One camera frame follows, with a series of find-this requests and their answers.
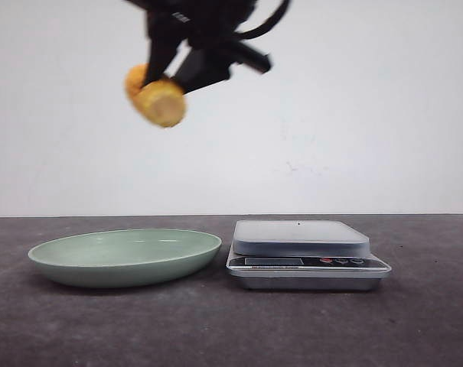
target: digital scale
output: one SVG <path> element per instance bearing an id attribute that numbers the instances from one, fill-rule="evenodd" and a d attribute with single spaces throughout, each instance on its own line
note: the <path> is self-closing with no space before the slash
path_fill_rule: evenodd
<path id="1" fill-rule="evenodd" d="M 228 272 L 244 288 L 369 291 L 391 267 L 369 238 L 330 220 L 236 223 Z"/>

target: plate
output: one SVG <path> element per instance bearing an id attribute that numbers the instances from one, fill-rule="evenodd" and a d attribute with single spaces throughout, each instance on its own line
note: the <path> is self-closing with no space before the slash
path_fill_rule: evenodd
<path id="1" fill-rule="evenodd" d="M 215 235 L 182 229 L 126 229 L 41 243 L 28 253 L 52 281 L 77 287 L 134 287 L 170 281 L 206 266 Z"/>

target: white backdrop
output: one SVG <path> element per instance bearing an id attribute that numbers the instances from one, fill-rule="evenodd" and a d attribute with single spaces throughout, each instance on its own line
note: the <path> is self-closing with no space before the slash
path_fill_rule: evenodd
<path id="1" fill-rule="evenodd" d="M 463 0 L 294 0 L 253 44 L 270 73 L 164 130 L 122 88 L 136 7 L 0 0 L 0 216 L 463 213 Z"/>

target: table surface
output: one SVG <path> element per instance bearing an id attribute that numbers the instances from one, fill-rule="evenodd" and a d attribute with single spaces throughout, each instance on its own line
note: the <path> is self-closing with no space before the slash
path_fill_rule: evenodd
<path id="1" fill-rule="evenodd" d="M 248 291 L 225 264 L 238 219 L 335 219 L 393 267 L 373 292 Z M 218 235 L 211 265 L 115 290 L 55 284 L 27 251 L 129 228 Z M 0 367 L 463 366 L 463 215 L 0 219 Z"/>

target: scale button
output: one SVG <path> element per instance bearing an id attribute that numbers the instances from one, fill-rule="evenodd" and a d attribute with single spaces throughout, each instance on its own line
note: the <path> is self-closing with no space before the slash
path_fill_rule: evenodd
<path id="1" fill-rule="evenodd" d="M 362 260 L 361 258 L 351 258 L 351 262 L 359 265 L 359 264 L 363 264 L 364 260 Z"/>

